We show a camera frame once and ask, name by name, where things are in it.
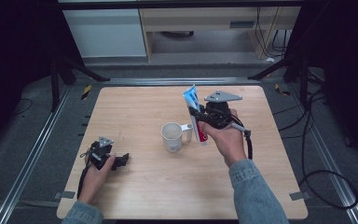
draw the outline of wire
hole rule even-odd
[[[78,188],[77,188],[77,198],[80,197],[81,190],[83,189],[84,178],[86,177],[87,171],[89,170],[89,168],[90,168],[91,165],[92,165],[91,158],[90,158],[90,156],[91,156],[91,155],[90,155],[90,151],[91,151],[91,149],[90,149],[89,151],[87,151],[87,152],[85,152],[85,153],[83,153],[83,154],[80,155],[80,158],[82,158],[82,157],[84,157],[84,156],[88,156],[88,157],[87,157],[86,166],[85,166],[85,168],[83,169],[83,171],[82,171],[82,173],[81,173],[81,177],[80,177],[80,179],[79,179],[79,186],[78,186]]]
[[[321,199],[323,202],[337,208],[337,209],[341,209],[341,210],[346,210],[346,209],[351,209],[353,208],[354,206],[356,206],[358,204],[358,192],[357,192],[357,189],[354,187],[354,185],[352,184],[352,182],[347,179],[345,176],[341,175],[341,174],[338,174],[336,172],[333,172],[333,171],[329,171],[329,170],[316,170],[316,171],[312,171],[310,172],[309,174],[306,174],[306,171],[305,171],[305,135],[306,135],[306,132],[307,132],[307,126],[310,122],[310,117],[311,117],[311,106],[312,106],[312,103],[313,103],[313,97],[316,96],[317,94],[321,93],[322,91],[316,91],[315,93],[312,94],[312,96],[310,97],[310,100],[308,101],[308,106],[307,108],[309,109],[309,114],[308,114],[308,118],[307,118],[307,122],[304,126],[304,131],[303,131],[303,135],[302,135],[302,144],[301,144],[301,168],[302,168],[302,173],[303,173],[303,179],[299,182],[299,186],[301,186],[303,183],[307,183],[307,186],[310,188],[310,190],[316,195],[316,197],[318,197],[319,199]],[[353,204],[351,205],[348,205],[348,206],[342,206],[342,205],[337,205],[335,203],[332,203],[328,200],[326,200],[322,195],[320,195],[311,185],[310,185],[310,182],[309,182],[309,178],[310,176],[312,175],[317,175],[317,174],[321,174],[321,173],[328,173],[330,175],[336,175],[340,178],[342,178],[343,180],[345,180],[348,185],[350,186],[352,192],[353,192],[353,195],[355,197],[355,200],[353,202]]]
[[[273,113],[272,115],[281,114],[281,113],[283,113],[283,112],[285,112],[285,111],[288,111],[288,110],[294,109],[294,108],[296,108],[296,107],[298,107],[298,106],[300,106],[300,105],[294,105],[294,106],[289,107],[289,108],[287,108],[287,109],[284,109],[284,110],[281,110],[281,111],[275,112],[275,113]]]
[[[317,98],[317,99],[315,99],[315,100],[312,99],[311,102],[313,103],[313,102],[318,101],[318,100],[321,100],[321,99],[323,99],[323,98],[324,98],[324,96],[323,96],[323,97],[320,97],[320,98]],[[292,108],[295,108],[295,107],[297,107],[297,106],[299,106],[299,105],[296,105],[296,106],[294,106],[294,107],[290,107],[290,108],[285,109],[285,110],[283,110],[283,111],[287,111],[287,110],[292,109]],[[308,111],[309,111],[309,109],[308,109],[308,108],[305,108],[304,113],[301,115],[301,117],[300,117],[299,119],[297,119],[294,123],[292,123],[292,124],[290,124],[290,125],[288,125],[288,126],[286,126],[286,127],[284,127],[284,128],[280,128],[278,131],[283,131],[283,130],[286,130],[286,129],[289,129],[289,128],[294,127],[296,124],[298,124],[298,123],[305,117],[305,115],[307,114]]]
[[[279,52],[285,52],[287,47],[286,47],[286,33],[287,33],[287,30],[284,30],[284,36],[283,36],[283,45],[281,47],[276,47],[274,45],[275,43],[275,40],[278,36],[278,33],[279,33],[279,30],[275,31],[275,35],[274,37],[272,38],[272,48],[275,50],[275,51],[279,51]]]
[[[240,119],[237,116],[235,116],[233,114],[230,114],[230,116],[231,116],[232,119],[234,119],[234,122],[236,122],[238,125],[243,127],[242,122],[240,121]]]
[[[22,113],[24,113],[25,111],[29,110],[29,109],[31,108],[32,104],[33,104],[32,100],[27,99],[27,98],[22,98],[22,99],[20,99],[20,100],[21,100],[21,101],[28,101],[30,104],[28,105],[28,107],[27,107],[26,109],[24,109],[24,110],[22,110],[22,111],[20,111],[20,112],[17,112],[17,113],[13,113],[13,114],[11,114],[11,115],[19,115],[19,114],[22,114]]]
[[[278,14],[278,10],[275,12],[274,20],[276,19],[277,14]],[[263,40],[263,42],[260,42],[260,39],[257,36],[257,27],[260,31],[261,39]],[[263,32],[261,31],[261,26],[260,26],[260,7],[257,7],[257,15],[256,15],[256,23],[255,23],[255,38],[256,38],[258,44],[260,45],[261,49],[263,50],[263,53],[266,54],[268,57],[275,58],[275,57],[281,56],[281,55],[271,54],[268,51],[267,44],[264,39]]]
[[[312,122],[312,124],[310,125],[310,127],[308,128],[306,134],[308,134],[308,133],[310,132],[310,130],[312,130],[312,128],[313,128],[313,122]],[[286,137],[281,137],[281,139],[299,138],[299,137],[302,137],[302,136],[303,136],[303,134],[297,135],[297,136],[286,136]]]

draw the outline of aluminum rail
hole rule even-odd
[[[31,176],[32,171],[34,170],[34,167],[39,159],[40,154],[43,151],[46,142],[48,141],[48,138],[57,121],[57,118],[62,112],[63,105],[66,102],[67,95],[70,90],[71,90],[70,86],[64,86],[64,89],[62,90],[62,100],[60,104],[58,105],[56,111],[52,112],[48,116],[48,120],[46,121],[45,126],[43,127],[41,133],[39,134],[34,144],[34,147],[32,148],[30,155],[28,156],[28,159],[22,166],[22,169],[19,175],[17,176],[17,179],[14,182],[13,186],[11,187],[8,195],[6,196],[5,200],[0,205],[0,224],[8,222],[11,213],[16,207],[16,204],[19,201],[22,191],[24,190],[28,182],[28,179]]]
[[[194,0],[194,1],[120,1],[35,4],[35,7],[61,10],[185,8],[185,7],[302,7],[323,3],[325,0]]]
[[[111,78],[110,81],[97,83],[108,86],[185,86],[185,85],[244,85],[259,84],[258,80],[247,77],[184,77],[184,78]]]
[[[290,88],[290,92],[295,93],[294,96],[296,102],[300,104],[298,99],[298,95],[299,95],[298,90],[293,88],[291,85],[289,85],[289,88]],[[301,115],[304,113],[303,107],[300,107],[300,113]],[[315,144],[315,147],[318,150],[322,162],[324,163],[324,167],[329,171],[333,171],[335,173],[343,175],[336,160],[333,158],[327,145],[325,144],[324,139],[322,138],[315,123],[313,124],[313,127],[310,131],[310,136],[312,142]],[[336,188],[338,197],[340,198],[342,203],[345,206],[351,205],[355,201],[355,196],[353,195],[353,192],[351,191],[351,187],[348,185],[348,183],[342,178],[339,178],[335,175],[330,175],[330,179],[334,187]],[[351,223],[358,224],[358,204],[354,206],[352,209],[347,209],[346,211],[351,220]]]

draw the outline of table top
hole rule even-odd
[[[184,137],[176,153],[164,149],[160,129],[166,122],[191,123],[182,93],[187,87],[114,87],[100,92],[89,126],[69,176],[66,191],[77,191],[85,166],[80,154],[99,136],[114,140],[118,156],[130,153],[96,200],[112,219],[237,219],[228,168],[213,139],[203,147],[194,134]],[[292,201],[299,188],[263,89],[258,86],[198,86],[200,103],[216,90],[243,97],[229,102],[252,131],[254,162],[289,219],[308,215],[303,200]],[[74,199],[61,199],[57,216],[64,218]]]

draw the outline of black cable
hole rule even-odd
[[[273,113],[272,115],[281,114],[282,112],[285,112],[285,111],[288,111],[288,110],[294,109],[294,108],[296,108],[296,107],[298,107],[298,106],[300,106],[300,105],[295,105],[295,106],[289,107],[289,108],[287,108],[287,109],[284,109],[284,110],[281,110],[281,111],[275,112],[275,113]]]
[[[337,208],[337,209],[341,209],[341,210],[346,210],[346,209],[351,209],[353,208],[354,206],[356,206],[358,204],[358,192],[357,192],[357,189],[354,187],[354,185],[352,184],[352,182],[347,179],[346,177],[344,177],[343,175],[340,175],[336,172],[333,172],[333,171],[329,171],[329,170],[316,170],[316,171],[312,171],[310,172],[309,174],[306,174],[306,171],[305,171],[305,136],[306,136],[306,131],[307,131],[307,126],[310,122],[310,117],[311,117],[311,105],[313,103],[313,97],[316,96],[317,94],[321,93],[322,91],[316,91],[314,94],[312,94],[312,96],[310,97],[308,103],[307,103],[307,108],[309,109],[309,114],[308,114],[308,118],[307,118],[307,122],[305,124],[305,127],[304,127],[304,131],[303,131],[303,135],[302,135],[302,144],[301,144],[301,168],[302,168],[302,173],[303,173],[303,179],[299,182],[299,186],[301,186],[304,182],[307,183],[307,186],[310,188],[310,190],[316,195],[316,197],[318,197],[319,199],[321,199],[323,202]],[[342,206],[342,205],[337,205],[335,203],[331,203],[330,201],[326,200],[322,195],[320,195],[311,185],[310,185],[310,182],[309,182],[309,178],[310,176],[312,175],[316,175],[316,174],[321,174],[321,173],[328,173],[330,175],[336,175],[340,178],[342,178],[343,180],[345,180],[348,185],[350,186],[352,192],[353,192],[353,195],[355,197],[355,200],[353,202],[353,204],[349,205],[349,206]]]
[[[308,134],[308,133],[310,132],[310,130],[312,130],[313,124],[314,124],[314,123],[312,122],[312,124],[311,124],[310,127],[308,128],[306,134]],[[303,134],[297,135],[297,136],[285,136],[285,137],[281,137],[281,139],[298,138],[298,137],[302,137],[302,136],[303,136]]]
[[[274,20],[277,17],[277,13],[278,13],[278,11],[275,12]],[[261,31],[261,26],[260,26],[259,20],[260,20],[260,7],[257,7],[256,23],[255,23],[255,39],[257,40],[258,44],[260,45],[261,49],[263,50],[263,53],[266,54],[266,56],[268,56],[270,58],[279,57],[280,55],[275,55],[275,54],[269,53],[266,41],[265,41],[264,36],[263,36],[263,32]],[[258,27],[258,29],[260,31],[260,35],[261,35],[261,38],[262,38],[263,42],[260,42],[260,40],[258,39],[257,27]]]
[[[87,151],[86,153],[81,154],[80,158],[87,156],[88,154],[90,154],[90,151]],[[89,155],[87,157],[86,167],[83,169],[80,179],[79,179],[79,186],[77,188],[77,198],[79,198],[81,190],[83,189],[84,178],[86,177],[87,171],[89,170],[91,165],[92,165],[92,162],[91,162],[90,155]]]
[[[28,107],[27,107],[26,109],[24,109],[24,110],[22,110],[22,111],[20,111],[20,112],[17,112],[17,113],[13,113],[13,114],[11,114],[11,115],[19,115],[19,114],[22,114],[22,113],[24,113],[25,111],[29,110],[29,109],[31,108],[32,104],[33,104],[32,100],[30,100],[30,99],[28,99],[28,98],[22,98],[22,99],[20,99],[20,100],[22,100],[22,101],[28,101],[30,104],[28,105]]]
[[[252,145],[252,140],[251,140],[251,131],[247,130],[243,126],[242,122],[240,121],[240,119],[237,116],[231,114],[231,119],[245,130],[243,132],[243,137],[245,138],[246,145],[248,147],[248,159],[252,160],[253,159],[253,145]]]
[[[315,99],[315,100],[312,99],[312,103],[315,102],[315,101],[321,100],[321,99],[323,99],[323,98],[324,98],[324,97],[320,97],[320,98]],[[283,111],[286,111],[286,110],[295,108],[295,107],[297,107],[297,106],[298,106],[298,105],[296,105],[296,106],[294,106],[294,107],[290,107],[290,108],[285,109],[285,110],[283,110]],[[298,123],[305,117],[305,115],[307,114],[308,111],[309,111],[309,109],[308,109],[308,108],[305,108],[304,113],[301,115],[301,117],[300,117],[299,119],[297,119],[294,123],[292,123],[292,124],[290,124],[290,125],[288,125],[288,126],[286,126],[286,127],[284,127],[284,128],[280,128],[278,131],[283,131],[283,130],[286,130],[286,129],[289,129],[289,128],[295,126],[296,124],[298,124]]]
[[[275,51],[278,51],[278,52],[285,52],[286,51],[286,49],[287,49],[287,47],[286,47],[286,32],[287,32],[287,30],[284,31],[283,45],[281,47],[277,47],[277,46],[274,45],[274,43],[275,43],[275,40],[276,40],[276,38],[278,36],[279,30],[275,31],[275,35],[272,38],[272,44],[271,44],[272,49],[274,49]]]

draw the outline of sleeve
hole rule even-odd
[[[103,213],[97,208],[82,202],[75,202],[62,224],[100,224]]]
[[[275,195],[251,160],[229,168],[234,204],[240,223],[289,223]]]

